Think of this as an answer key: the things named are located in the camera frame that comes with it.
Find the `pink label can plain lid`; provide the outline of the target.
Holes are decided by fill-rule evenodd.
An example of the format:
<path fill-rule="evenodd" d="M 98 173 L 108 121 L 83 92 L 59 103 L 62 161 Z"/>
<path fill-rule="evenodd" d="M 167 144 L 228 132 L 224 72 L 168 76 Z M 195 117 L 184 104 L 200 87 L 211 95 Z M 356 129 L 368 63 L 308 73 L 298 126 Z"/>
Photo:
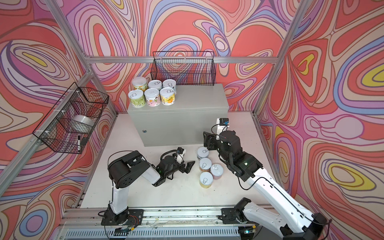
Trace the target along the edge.
<path fill-rule="evenodd" d="M 147 89 L 144 95 L 150 107 L 156 107 L 161 103 L 160 91 L 158 89 Z"/>

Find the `green label can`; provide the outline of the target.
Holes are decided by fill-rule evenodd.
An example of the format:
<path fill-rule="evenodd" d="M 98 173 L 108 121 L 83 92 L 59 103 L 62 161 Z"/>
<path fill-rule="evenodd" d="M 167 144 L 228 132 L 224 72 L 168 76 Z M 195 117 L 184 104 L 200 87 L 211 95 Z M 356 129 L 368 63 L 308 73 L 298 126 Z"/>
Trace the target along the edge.
<path fill-rule="evenodd" d="M 146 105 L 146 99 L 142 90 L 132 90 L 129 92 L 130 103 L 134 108 L 142 108 Z"/>

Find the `teal label can back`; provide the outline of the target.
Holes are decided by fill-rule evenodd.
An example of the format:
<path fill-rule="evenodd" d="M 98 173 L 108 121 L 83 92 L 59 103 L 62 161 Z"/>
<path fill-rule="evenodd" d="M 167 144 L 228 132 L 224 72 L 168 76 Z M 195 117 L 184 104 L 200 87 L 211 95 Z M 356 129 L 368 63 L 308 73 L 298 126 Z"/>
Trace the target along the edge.
<path fill-rule="evenodd" d="M 176 93 L 177 82 L 173 79 L 167 79 L 163 81 L 163 88 L 172 88 Z"/>

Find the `yellow orange label can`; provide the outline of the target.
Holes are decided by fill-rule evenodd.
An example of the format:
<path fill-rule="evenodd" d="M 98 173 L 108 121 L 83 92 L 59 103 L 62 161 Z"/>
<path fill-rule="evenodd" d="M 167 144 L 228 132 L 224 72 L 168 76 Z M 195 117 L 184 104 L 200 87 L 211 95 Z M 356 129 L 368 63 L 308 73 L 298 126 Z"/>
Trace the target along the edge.
<path fill-rule="evenodd" d="M 148 80 L 144 77 L 135 77 L 132 79 L 131 84 L 134 90 L 145 92 L 148 89 Z"/>

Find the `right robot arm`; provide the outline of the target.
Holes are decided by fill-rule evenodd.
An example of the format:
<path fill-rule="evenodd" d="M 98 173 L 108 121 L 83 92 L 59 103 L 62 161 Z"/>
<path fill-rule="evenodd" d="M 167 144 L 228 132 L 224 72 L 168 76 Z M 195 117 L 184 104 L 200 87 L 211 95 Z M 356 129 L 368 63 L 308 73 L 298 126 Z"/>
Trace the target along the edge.
<path fill-rule="evenodd" d="M 275 213 L 242 198 L 234 207 L 238 222 L 254 222 L 283 240 L 317 240 L 331 223 L 321 213 L 312 213 L 288 194 L 253 155 L 243 151 L 234 131 L 203 133 L 204 146 L 216 150 L 219 159 L 238 178 L 257 190 L 276 210 Z"/>

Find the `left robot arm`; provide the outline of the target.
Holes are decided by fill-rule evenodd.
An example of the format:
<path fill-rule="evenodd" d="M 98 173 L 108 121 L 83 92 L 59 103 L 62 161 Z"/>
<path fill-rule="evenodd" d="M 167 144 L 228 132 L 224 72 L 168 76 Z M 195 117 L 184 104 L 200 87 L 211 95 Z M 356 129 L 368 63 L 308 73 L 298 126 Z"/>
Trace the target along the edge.
<path fill-rule="evenodd" d="M 176 172 L 189 174 L 195 161 L 185 161 L 186 150 L 178 147 L 160 156 L 158 165 L 153 165 L 139 151 L 127 151 L 128 154 L 108 163 L 109 178 L 113 192 L 109 209 L 114 215 L 120 215 L 128 209 L 129 187 L 138 178 L 143 177 L 152 186 L 158 187 L 166 180 L 172 180 Z"/>

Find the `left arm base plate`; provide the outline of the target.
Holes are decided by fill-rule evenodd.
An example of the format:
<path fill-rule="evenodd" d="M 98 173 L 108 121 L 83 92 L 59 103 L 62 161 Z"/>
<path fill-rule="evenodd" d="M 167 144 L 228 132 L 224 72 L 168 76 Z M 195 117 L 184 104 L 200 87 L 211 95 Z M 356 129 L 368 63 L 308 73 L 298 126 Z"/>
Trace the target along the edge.
<path fill-rule="evenodd" d="M 137 227 L 142 224 L 143 209 L 127 209 L 120 214 L 115 214 L 111 209 L 98 213 L 102 217 L 102 226 L 128 226 Z"/>

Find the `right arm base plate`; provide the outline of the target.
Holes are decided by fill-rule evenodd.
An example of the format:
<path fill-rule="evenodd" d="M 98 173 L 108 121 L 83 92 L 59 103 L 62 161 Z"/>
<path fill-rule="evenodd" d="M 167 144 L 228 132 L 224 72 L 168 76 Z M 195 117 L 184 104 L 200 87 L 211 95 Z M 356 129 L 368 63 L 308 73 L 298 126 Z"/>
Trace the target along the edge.
<path fill-rule="evenodd" d="M 222 208 L 221 214 L 218 215 L 218 219 L 222 221 L 224 224 L 252 224 L 257 225 L 257 223 L 249 221 L 243 212 L 237 210 L 235 208 Z"/>

